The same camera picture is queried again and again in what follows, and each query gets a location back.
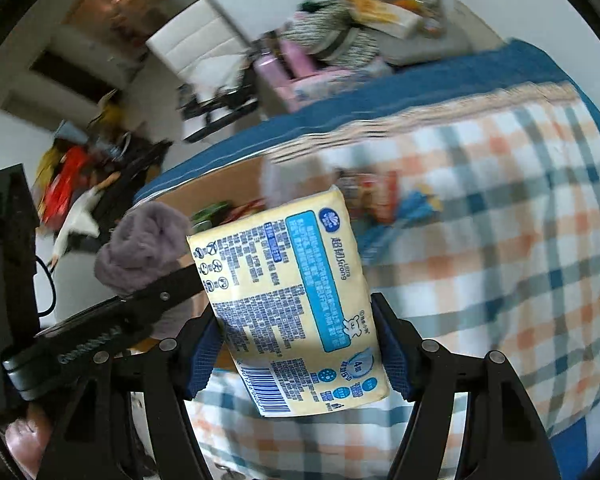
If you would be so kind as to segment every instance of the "barcode number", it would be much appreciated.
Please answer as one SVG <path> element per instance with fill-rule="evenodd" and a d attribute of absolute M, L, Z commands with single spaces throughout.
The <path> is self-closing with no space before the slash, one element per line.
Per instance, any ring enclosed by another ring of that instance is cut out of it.
<path fill-rule="evenodd" d="M 266 413 L 289 413 L 276 380 L 268 368 L 241 367 L 245 382 L 250 386 L 256 404 Z"/>

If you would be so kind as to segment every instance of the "black cable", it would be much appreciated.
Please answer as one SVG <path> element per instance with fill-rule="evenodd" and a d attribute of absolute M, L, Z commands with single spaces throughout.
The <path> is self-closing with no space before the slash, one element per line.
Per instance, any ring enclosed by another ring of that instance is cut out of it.
<path fill-rule="evenodd" d="M 38 313 L 38 317 L 45 317 L 51 314 L 56 309 L 56 299 L 58 298 L 58 296 L 56 295 L 56 286 L 54 284 L 54 279 L 51 276 L 51 272 L 49 272 L 49 269 L 46 268 L 46 265 L 42 261 L 42 258 L 40 258 L 40 256 L 36 255 L 36 261 L 40 264 L 40 266 L 42 266 L 43 270 L 45 271 L 45 274 L 49 279 L 49 285 L 51 286 L 51 294 L 53 295 L 51 299 L 51 306 L 44 312 Z"/>

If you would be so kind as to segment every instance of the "checkered blanket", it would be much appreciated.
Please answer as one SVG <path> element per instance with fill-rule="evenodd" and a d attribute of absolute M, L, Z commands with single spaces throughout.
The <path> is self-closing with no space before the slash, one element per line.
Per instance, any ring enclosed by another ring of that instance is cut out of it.
<path fill-rule="evenodd" d="M 268 150 L 301 186 L 333 168 L 427 184 L 440 222 L 408 230 L 370 288 L 452 352 L 503 351 L 549 435 L 600 400 L 600 133 L 568 83 L 500 90 L 355 121 Z M 454 475 L 458 395 L 441 478 Z M 188 404 L 203 453 L 251 478 L 385 478 L 411 407 L 261 418 L 239 377 L 214 372 Z"/>

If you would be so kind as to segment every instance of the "screw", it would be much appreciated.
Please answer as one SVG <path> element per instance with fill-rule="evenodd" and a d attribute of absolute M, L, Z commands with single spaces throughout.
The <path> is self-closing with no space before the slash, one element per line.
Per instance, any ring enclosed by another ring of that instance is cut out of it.
<path fill-rule="evenodd" d="M 93 362 L 97 365 L 101 365 L 106 363 L 109 360 L 109 352 L 105 352 L 104 350 L 100 350 L 93 355 Z"/>
<path fill-rule="evenodd" d="M 502 352 L 494 350 L 493 352 L 489 352 L 489 359 L 491 359 L 494 363 L 501 365 L 507 358 L 504 357 Z"/>
<path fill-rule="evenodd" d="M 176 348 L 176 346 L 178 346 L 178 342 L 170 337 L 168 339 L 163 339 L 162 341 L 160 341 L 160 344 L 158 346 L 163 352 L 169 352 Z"/>
<path fill-rule="evenodd" d="M 425 339 L 422 342 L 422 349 L 425 352 L 434 353 L 440 349 L 440 345 L 436 341 L 433 341 L 433 339 Z"/>

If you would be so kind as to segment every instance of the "yellow and white package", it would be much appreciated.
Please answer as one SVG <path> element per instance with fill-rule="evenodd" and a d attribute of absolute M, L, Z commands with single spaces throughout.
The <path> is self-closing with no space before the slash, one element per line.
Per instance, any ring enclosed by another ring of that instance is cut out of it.
<path fill-rule="evenodd" d="M 317 415 L 387 395 L 337 188 L 195 234 L 189 245 L 261 415 Z"/>

